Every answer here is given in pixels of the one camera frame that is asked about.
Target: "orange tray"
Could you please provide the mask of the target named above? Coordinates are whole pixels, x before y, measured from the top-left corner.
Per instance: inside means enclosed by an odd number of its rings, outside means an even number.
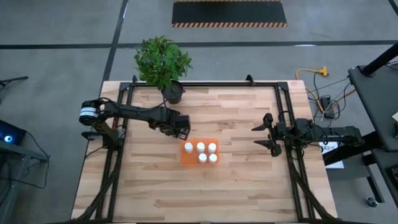
[[[185,152],[184,145],[185,143],[190,142],[193,145],[193,151],[192,153],[187,153]],[[199,162],[199,153],[197,150],[197,144],[199,142],[203,142],[205,144],[205,154],[207,156],[207,161],[205,163],[200,163]],[[215,163],[210,163],[209,162],[209,156],[210,153],[207,150],[207,147],[209,146],[210,143],[215,143],[217,146],[216,150],[216,155],[217,155],[217,161]],[[219,154],[219,147],[218,147],[218,139],[188,139],[186,141],[181,141],[180,143],[180,152],[181,152],[181,164],[184,166],[215,166],[220,162],[220,154]]]

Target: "concrete floor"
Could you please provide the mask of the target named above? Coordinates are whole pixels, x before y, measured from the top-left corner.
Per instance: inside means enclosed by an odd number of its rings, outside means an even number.
[[[0,45],[111,43],[122,0],[28,1],[0,0]],[[130,0],[120,43],[140,42],[165,34],[178,42],[394,40],[398,17],[387,0],[283,0],[286,29],[173,29],[172,1]],[[187,80],[289,80],[300,68],[327,66],[330,76],[318,86],[341,80],[350,67],[366,64],[388,45],[323,47],[183,48],[193,58]],[[116,51],[110,80],[137,75],[133,49]],[[43,190],[23,186],[12,223],[68,220],[80,176],[86,141],[78,122],[81,102],[98,96],[109,49],[0,50],[0,80],[28,75],[1,92],[0,119],[29,130],[51,155],[48,184]],[[312,74],[300,75],[313,88]],[[321,91],[336,95],[347,82]],[[357,96],[332,126],[373,130]],[[366,179],[331,181],[340,218],[357,222],[396,223],[398,209],[377,169],[376,179],[386,200],[370,208]],[[28,181],[40,183],[44,169],[31,171]]]

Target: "white bottle cap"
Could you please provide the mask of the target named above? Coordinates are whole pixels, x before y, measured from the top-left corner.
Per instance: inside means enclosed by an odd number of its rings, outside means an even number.
[[[216,144],[210,143],[210,144],[209,144],[209,147],[208,147],[209,153],[210,153],[210,154],[215,153],[215,152],[216,152],[216,148],[217,148],[217,145],[216,145]]]
[[[210,156],[209,156],[209,161],[210,161],[211,163],[217,162],[217,155],[216,155],[216,154],[210,155]]]
[[[199,153],[205,152],[205,145],[204,145],[204,143],[203,143],[203,142],[199,142],[198,145],[197,145],[197,149],[198,149],[198,152],[199,152]]]
[[[207,160],[207,156],[204,153],[199,154],[199,162],[200,163],[205,163]]]
[[[190,143],[190,142],[185,143],[184,148],[185,148],[185,152],[187,152],[187,153],[192,153],[192,151],[193,151],[193,146],[192,146],[192,143]]]

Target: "black floor mat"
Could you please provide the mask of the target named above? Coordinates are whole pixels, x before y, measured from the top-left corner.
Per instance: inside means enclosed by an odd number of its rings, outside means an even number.
[[[172,27],[287,27],[276,0],[174,1]]]

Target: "wooden table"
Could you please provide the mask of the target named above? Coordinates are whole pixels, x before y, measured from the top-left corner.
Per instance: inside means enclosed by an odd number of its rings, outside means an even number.
[[[311,119],[303,81],[288,83],[295,117]],[[116,101],[119,84],[104,82],[101,96]],[[284,148],[279,157],[271,157],[266,148],[253,143],[267,136],[267,131],[251,131],[262,123],[265,113],[272,113],[276,121],[273,88],[185,89],[182,101],[168,106],[190,115],[190,138],[218,138],[219,166],[181,166],[180,140],[148,128],[145,122],[130,120],[113,221],[296,221]],[[155,88],[134,89],[132,105],[148,108],[161,101],[162,95]],[[90,142],[87,153],[100,145],[100,140]],[[86,159],[72,218],[78,217],[98,193],[105,155],[106,151],[100,150]],[[311,190],[328,212],[336,217],[319,148],[306,148],[304,161]],[[300,197],[303,210],[307,213],[303,193]]]

